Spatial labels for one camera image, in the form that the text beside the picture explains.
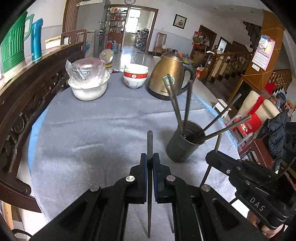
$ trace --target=framed picture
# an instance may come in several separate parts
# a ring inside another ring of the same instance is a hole
[[[184,29],[187,18],[176,14],[173,26]]]

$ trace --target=stacked bowls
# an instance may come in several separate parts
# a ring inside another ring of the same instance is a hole
[[[148,67],[140,64],[127,64],[124,68],[124,83],[132,89],[141,87],[148,76]]]

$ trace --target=black jacket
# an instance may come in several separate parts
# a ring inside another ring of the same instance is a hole
[[[286,136],[286,123],[291,121],[287,115],[288,110],[279,113],[275,118],[266,119],[257,137],[268,135],[269,152],[273,159],[283,157],[283,145]]]

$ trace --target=round table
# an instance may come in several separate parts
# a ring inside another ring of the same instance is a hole
[[[178,96],[184,116],[186,93]],[[205,127],[214,115],[192,95],[189,119]],[[171,161],[165,152],[177,120],[170,101],[151,96],[145,86],[130,89],[123,74],[111,74],[105,94],[84,102],[75,98],[71,88],[59,93],[49,105],[38,134],[32,167],[32,188],[48,221],[57,216],[93,185],[113,185],[140,163],[147,151],[147,131],[154,135],[154,152],[172,175],[198,186],[207,168],[206,154],[214,149],[217,138],[207,140],[184,163]],[[223,128],[216,122],[206,134]],[[237,148],[227,133],[219,150],[238,159]],[[207,184],[227,201],[235,188],[228,177],[212,168]],[[152,198],[151,239],[174,240],[170,204],[156,204]],[[130,204],[125,240],[148,240],[147,204]]]

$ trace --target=calendar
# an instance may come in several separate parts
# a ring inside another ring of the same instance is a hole
[[[266,70],[274,50],[275,41],[266,35],[262,35],[258,47],[252,59],[252,63],[256,64],[263,70]]]

